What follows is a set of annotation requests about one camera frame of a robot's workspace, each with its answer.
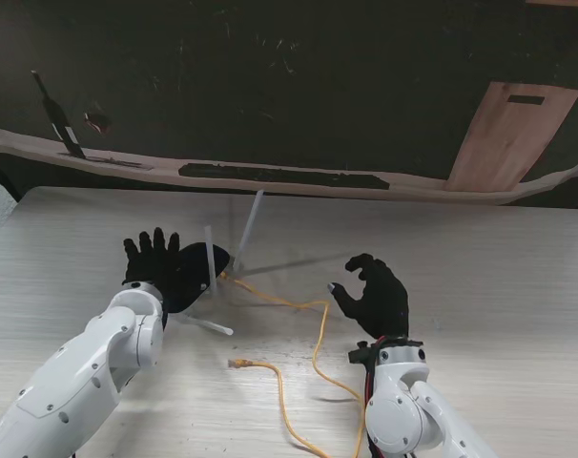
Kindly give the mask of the right black gloved robot hand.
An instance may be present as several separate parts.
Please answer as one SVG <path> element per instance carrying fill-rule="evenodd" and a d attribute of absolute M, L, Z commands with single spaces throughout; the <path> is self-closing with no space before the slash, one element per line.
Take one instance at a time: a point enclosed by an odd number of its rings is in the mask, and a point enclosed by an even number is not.
<path fill-rule="evenodd" d="M 348 272 L 360 271 L 362 296 L 354 299 L 339 283 L 328 289 L 344 316 L 356 321 L 372 338 L 401 338 L 409 335 L 408 294 L 391 269 L 370 254 L 360 254 L 346 264 Z"/>

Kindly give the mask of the left black gloved robot hand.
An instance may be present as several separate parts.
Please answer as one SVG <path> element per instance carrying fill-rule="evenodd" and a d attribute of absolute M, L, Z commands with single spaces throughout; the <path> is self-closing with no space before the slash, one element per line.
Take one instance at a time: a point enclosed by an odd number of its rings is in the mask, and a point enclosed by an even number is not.
<path fill-rule="evenodd" d="M 153 236 L 143 231 L 138 236 L 138 243 L 132 239 L 124 239 L 123 247 L 127 256 L 127 269 L 123 284 L 132 282 L 148 282 L 162 295 L 168 295 L 178 289 L 180 238 L 178 233 L 172 233 L 165 240 L 164 232 L 156 227 Z"/>

